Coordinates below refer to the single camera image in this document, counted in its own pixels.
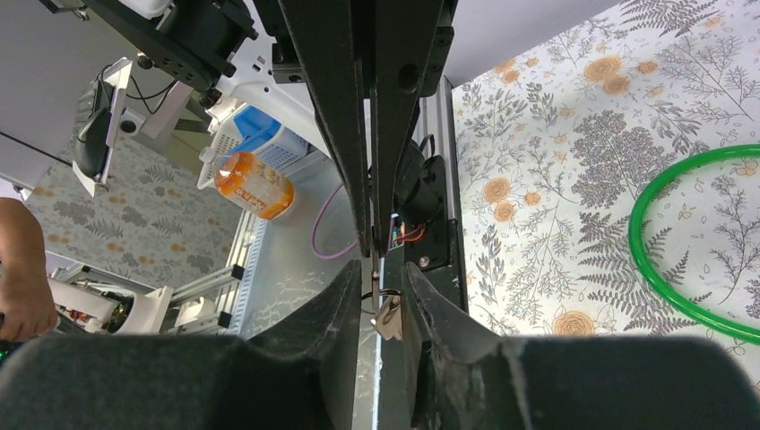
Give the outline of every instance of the orange plastic bottle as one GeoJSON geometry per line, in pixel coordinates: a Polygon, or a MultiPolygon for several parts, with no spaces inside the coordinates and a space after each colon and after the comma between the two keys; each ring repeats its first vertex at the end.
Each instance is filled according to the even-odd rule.
{"type": "Polygon", "coordinates": [[[282,215],[296,196],[288,178],[250,152],[238,152],[225,160],[214,184],[219,194],[263,219],[282,215]]]}

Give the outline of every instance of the red wire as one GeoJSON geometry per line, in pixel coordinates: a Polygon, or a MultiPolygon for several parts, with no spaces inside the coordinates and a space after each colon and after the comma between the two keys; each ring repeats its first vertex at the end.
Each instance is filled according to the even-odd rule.
{"type": "Polygon", "coordinates": [[[403,243],[407,243],[407,242],[417,242],[417,241],[418,241],[418,240],[420,240],[420,239],[421,239],[421,238],[422,238],[424,235],[425,235],[425,229],[423,228],[423,229],[422,229],[422,231],[419,233],[419,235],[417,235],[417,237],[413,237],[413,238],[407,238],[407,237],[403,237],[403,238],[401,239],[401,241],[402,241],[403,243]]]}
{"type": "Polygon", "coordinates": [[[403,239],[405,239],[405,238],[407,238],[407,237],[410,237],[410,236],[414,235],[415,233],[417,233],[417,232],[419,231],[419,228],[420,228],[420,227],[422,227],[422,226],[421,226],[421,225],[420,225],[420,226],[417,226],[417,228],[413,229],[413,230],[412,230],[412,231],[410,231],[409,233],[407,233],[407,234],[405,234],[405,235],[401,235],[401,236],[398,236],[398,237],[396,237],[396,240],[403,240],[403,239]]]}

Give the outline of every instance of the floral patterned wallpaper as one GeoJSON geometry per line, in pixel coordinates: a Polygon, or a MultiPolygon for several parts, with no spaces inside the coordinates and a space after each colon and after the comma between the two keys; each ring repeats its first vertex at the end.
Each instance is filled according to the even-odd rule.
{"type": "MultiPolygon", "coordinates": [[[[712,339],[760,393],[760,348],[675,311],[627,244],[634,202],[664,168],[757,142],[758,39],[757,0],[629,0],[455,89],[471,315],[500,334],[712,339]]],[[[645,229],[675,289],[752,327],[758,166],[682,176],[645,229]]]]}
{"type": "Polygon", "coordinates": [[[92,199],[64,165],[39,181],[27,206],[48,251],[152,286],[180,287],[224,267],[240,209],[197,177],[119,138],[107,193],[92,199]]]}

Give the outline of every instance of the human hand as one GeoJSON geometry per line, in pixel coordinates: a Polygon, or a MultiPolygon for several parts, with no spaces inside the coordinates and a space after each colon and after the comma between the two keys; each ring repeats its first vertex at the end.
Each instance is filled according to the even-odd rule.
{"type": "Polygon", "coordinates": [[[24,342],[56,327],[58,314],[45,270],[5,266],[0,276],[0,340],[24,342]]]}

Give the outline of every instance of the white wall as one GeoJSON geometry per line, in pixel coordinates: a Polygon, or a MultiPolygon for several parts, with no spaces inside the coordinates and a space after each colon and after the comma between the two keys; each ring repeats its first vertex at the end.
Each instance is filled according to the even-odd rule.
{"type": "Polygon", "coordinates": [[[461,0],[444,75],[453,86],[480,76],[619,0],[461,0]]]}
{"type": "MultiPolygon", "coordinates": [[[[0,0],[0,130],[57,155],[70,140],[87,83],[135,53],[97,17],[82,22],[37,0],[0,0]]],[[[161,71],[138,70],[135,77],[144,93],[170,81],[161,71]]],[[[34,186],[53,162],[0,137],[0,176],[34,186]]]]}
{"type": "Polygon", "coordinates": [[[13,184],[3,179],[0,179],[0,197],[21,200],[20,195],[13,190],[13,184]]]}

